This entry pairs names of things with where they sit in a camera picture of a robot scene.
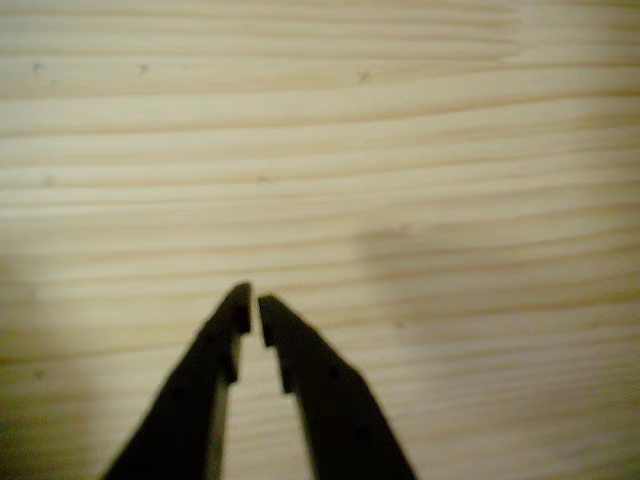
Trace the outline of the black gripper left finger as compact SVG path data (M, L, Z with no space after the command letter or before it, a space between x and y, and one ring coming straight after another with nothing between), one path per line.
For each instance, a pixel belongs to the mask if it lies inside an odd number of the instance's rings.
M235 285L169 374L106 479L220 479L227 400L250 331L251 285Z

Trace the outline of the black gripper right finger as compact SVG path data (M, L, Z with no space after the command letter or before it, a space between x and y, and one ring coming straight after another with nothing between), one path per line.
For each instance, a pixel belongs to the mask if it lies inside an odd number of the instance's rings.
M261 296L265 344L298 404L315 479L416 477L364 378L284 302Z

